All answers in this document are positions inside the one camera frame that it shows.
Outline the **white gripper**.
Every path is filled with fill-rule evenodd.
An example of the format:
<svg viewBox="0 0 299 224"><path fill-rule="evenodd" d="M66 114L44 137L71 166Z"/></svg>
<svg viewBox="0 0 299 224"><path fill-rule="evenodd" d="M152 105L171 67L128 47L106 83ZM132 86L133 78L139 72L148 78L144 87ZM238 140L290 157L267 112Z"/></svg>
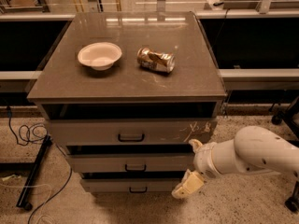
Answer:
<svg viewBox="0 0 299 224"><path fill-rule="evenodd" d="M199 190L205 183L205 179L215 179L221 176L212 159L215 142L202 144L197 139L191 139L194 154L193 165L196 171L187 170L181 182L175 186L171 194L176 199L184 199Z"/></svg>

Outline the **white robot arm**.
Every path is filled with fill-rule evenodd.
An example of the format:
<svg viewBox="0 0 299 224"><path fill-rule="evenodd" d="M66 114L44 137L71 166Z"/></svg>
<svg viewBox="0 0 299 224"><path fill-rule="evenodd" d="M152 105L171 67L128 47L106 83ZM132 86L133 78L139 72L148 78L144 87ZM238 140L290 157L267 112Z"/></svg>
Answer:
<svg viewBox="0 0 299 224"><path fill-rule="evenodd" d="M277 134L258 126L240 129L231 140L202 144L191 139L194 170L186 170L172 190L184 199L199 190L206 179L223 175L259 175L272 172L299 176L299 148Z"/></svg>

